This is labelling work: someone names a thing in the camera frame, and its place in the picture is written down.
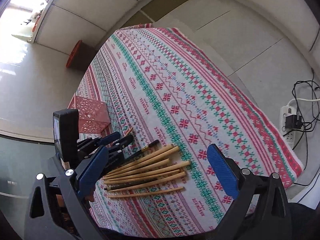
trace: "pink basket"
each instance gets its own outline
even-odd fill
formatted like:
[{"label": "pink basket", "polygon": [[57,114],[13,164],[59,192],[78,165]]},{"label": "pink basket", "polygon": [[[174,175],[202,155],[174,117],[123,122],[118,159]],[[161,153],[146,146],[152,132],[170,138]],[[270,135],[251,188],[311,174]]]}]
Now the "pink basket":
[{"label": "pink basket", "polygon": [[104,102],[73,95],[68,108],[79,110],[79,133],[101,133],[110,124]]}]

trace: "white power strip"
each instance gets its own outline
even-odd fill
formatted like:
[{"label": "white power strip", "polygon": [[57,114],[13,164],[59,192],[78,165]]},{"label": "white power strip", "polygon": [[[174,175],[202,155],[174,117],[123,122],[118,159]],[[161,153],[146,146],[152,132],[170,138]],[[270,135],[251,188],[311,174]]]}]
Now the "white power strip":
[{"label": "white power strip", "polygon": [[[297,109],[292,107],[292,106],[283,106],[280,108],[280,117],[279,117],[279,130],[280,130],[280,133],[282,135],[285,135],[287,132],[289,132],[290,128],[285,128],[285,118],[289,115],[292,115],[292,114],[297,114]],[[287,143],[289,144],[289,146],[291,148],[294,147],[294,139],[295,139],[295,134],[296,134],[296,131],[293,131],[289,134],[287,134],[285,137],[284,137],[284,140],[287,141]]]}]

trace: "table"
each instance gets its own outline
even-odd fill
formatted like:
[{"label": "table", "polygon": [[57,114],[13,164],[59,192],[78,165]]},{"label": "table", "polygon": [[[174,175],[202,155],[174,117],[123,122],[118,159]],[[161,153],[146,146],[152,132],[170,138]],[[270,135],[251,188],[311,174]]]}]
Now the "table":
[{"label": "table", "polygon": [[168,195],[111,199],[98,181],[91,215],[100,227],[155,238],[213,230],[232,198],[206,159],[211,143],[254,174],[278,172],[285,188],[302,172],[302,163],[266,115],[178,29],[138,25],[117,30],[76,94],[106,102],[112,124],[106,133],[134,128],[126,156],[159,139],[163,146],[180,147],[173,163],[192,161],[186,178],[134,191],[185,187]]}]

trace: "tiled floor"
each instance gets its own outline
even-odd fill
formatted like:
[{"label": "tiled floor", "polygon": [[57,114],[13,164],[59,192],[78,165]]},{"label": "tiled floor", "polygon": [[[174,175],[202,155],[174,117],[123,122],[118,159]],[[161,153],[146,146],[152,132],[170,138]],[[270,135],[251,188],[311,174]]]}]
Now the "tiled floor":
[{"label": "tiled floor", "polygon": [[[307,61],[277,28],[234,0],[189,0],[158,20],[155,26],[179,28],[276,127],[280,108],[292,99],[294,83],[312,78]],[[311,90],[302,85],[298,96],[310,98]],[[311,120],[311,103],[303,102],[300,107],[306,116],[308,113],[306,119]],[[319,168],[317,149],[320,143],[316,139],[319,135],[319,129],[308,134],[308,165],[299,183],[309,183]],[[305,138],[295,153],[305,164]],[[290,187],[288,197],[302,189],[297,185]]]},{"label": "tiled floor", "polygon": [[52,113],[68,106],[84,72],[66,69],[64,53],[11,36],[29,15],[8,8],[0,19],[0,121],[53,136]]}]

